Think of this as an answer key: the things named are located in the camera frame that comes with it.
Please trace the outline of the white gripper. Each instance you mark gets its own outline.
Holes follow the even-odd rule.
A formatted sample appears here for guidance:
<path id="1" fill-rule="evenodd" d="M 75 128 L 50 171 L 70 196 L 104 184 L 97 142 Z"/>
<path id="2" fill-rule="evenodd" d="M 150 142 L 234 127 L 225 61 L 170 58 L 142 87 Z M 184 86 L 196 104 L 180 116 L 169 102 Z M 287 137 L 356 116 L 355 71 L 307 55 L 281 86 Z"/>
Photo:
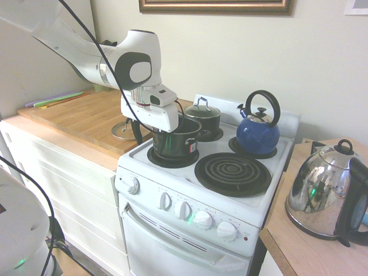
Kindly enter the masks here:
<path id="1" fill-rule="evenodd" d="M 170 103 L 164 107 L 150 105 L 147 108 L 139 107 L 128 98 L 128 103 L 121 97 L 121 113 L 130 119 L 133 135 L 137 144 L 143 143 L 139 120 L 144 125 L 152 126 L 153 135 L 163 135 L 164 132 L 172 132 L 179 126 L 179 113 L 175 103 Z"/>

